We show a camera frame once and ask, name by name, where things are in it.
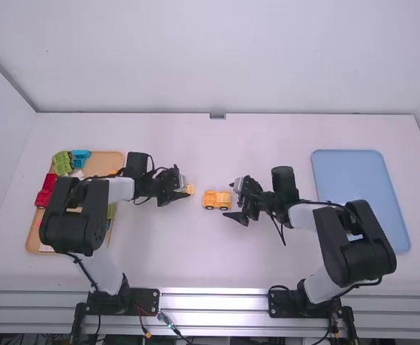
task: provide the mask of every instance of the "wooden tray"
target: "wooden tray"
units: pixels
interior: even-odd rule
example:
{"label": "wooden tray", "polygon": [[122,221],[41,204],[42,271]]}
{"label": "wooden tray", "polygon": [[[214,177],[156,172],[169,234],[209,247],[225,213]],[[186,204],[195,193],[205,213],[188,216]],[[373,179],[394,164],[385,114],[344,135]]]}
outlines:
{"label": "wooden tray", "polygon": [[[92,156],[87,159],[85,167],[82,169],[84,176],[93,175],[107,175],[112,173],[113,170],[119,170],[123,167],[125,158],[122,152],[116,151],[92,151]],[[53,173],[53,163],[50,165],[49,173]],[[39,250],[41,241],[39,240],[39,225],[44,216],[44,209],[36,208],[34,218],[32,219],[31,227],[29,228],[28,237],[26,240],[26,250],[32,254],[54,254],[54,252]],[[109,226],[109,233],[106,241],[111,240],[113,220]]]}

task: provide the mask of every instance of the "white table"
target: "white table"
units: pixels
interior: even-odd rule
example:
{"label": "white table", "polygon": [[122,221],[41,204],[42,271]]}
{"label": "white table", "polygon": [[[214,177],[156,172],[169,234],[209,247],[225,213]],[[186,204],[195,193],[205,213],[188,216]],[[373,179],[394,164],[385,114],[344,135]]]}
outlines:
{"label": "white table", "polygon": [[[268,217],[245,228],[206,211],[203,192],[227,189],[247,174],[271,189],[270,169],[291,165],[301,197],[316,199],[313,151],[378,150],[412,248],[398,256],[398,269],[381,286],[344,302],[355,309],[361,337],[420,338],[420,131],[405,115],[40,114],[0,212],[0,331],[67,333],[75,303],[85,299],[88,284],[68,258],[24,249],[50,157],[73,148],[147,152],[156,166],[178,164],[196,194],[163,208],[155,201],[119,204],[114,260],[132,286],[161,288],[161,308],[184,334],[272,336],[324,333],[323,320],[270,319],[262,296],[273,284],[293,288],[322,264],[317,237],[287,229],[284,248]],[[96,318],[86,321],[87,332],[94,331]],[[148,322],[153,334],[168,334],[154,319]],[[101,333],[140,334],[138,323],[104,317]]]}

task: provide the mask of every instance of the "metal frame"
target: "metal frame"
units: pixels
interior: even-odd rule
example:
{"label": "metal frame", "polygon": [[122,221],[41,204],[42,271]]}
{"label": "metal frame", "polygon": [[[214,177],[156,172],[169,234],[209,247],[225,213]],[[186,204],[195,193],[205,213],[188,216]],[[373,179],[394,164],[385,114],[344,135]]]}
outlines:
{"label": "metal frame", "polygon": [[[162,288],[160,309],[185,336],[322,336],[327,321],[272,319],[267,289]],[[70,332],[83,291],[0,291],[0,332]],[[355,312],[361,338],[420,339],[420,291],[398,295],[353,293],[342,298]],[[144,322],[153,335],[173,335],[156,318]],[[95,332],[97,316],[87,316],[84,333]],[[345,325],[340,323],[342,335]],[[142,334],[136,316],[103,316],[100,334]]]}

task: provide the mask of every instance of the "connector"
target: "connector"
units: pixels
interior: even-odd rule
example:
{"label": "connector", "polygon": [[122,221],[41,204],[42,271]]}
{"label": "connector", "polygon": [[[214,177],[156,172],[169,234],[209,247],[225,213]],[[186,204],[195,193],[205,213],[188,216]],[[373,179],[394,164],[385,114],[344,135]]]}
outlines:
{"label": "connector", "polygon": [[167,327],[172,329],[173,331],[176,330],[176,326],[174,325],[173,321],[171,321],[168,316],[163,314],[163,312],[157,314],[157,319],[161,322],[166,323]]}

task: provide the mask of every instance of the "green toy block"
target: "green toy block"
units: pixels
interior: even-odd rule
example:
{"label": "green toy block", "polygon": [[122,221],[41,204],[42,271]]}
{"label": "green toy block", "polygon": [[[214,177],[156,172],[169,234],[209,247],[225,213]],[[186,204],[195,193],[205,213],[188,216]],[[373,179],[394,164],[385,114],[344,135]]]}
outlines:
{"label": "green toy block", "polygon": [[114,214],[116,214],[116,207],[117,205],[115,203],[110,203],[108,205],[108,219],[114,218]]}
{"label": "green toy block", "polygon": [[73,171],[73,167],[71,167],[69,162],[55,163],[53,170],[55,171],[55,174],[62,176],[64,174],[71,173]]}
{"label": "green toy block", "polygon": [[53,155],[52,161],[55,164],[66,163],[66,162],[71,163],[70,153],[68,151],[60,151],[56,155]]}

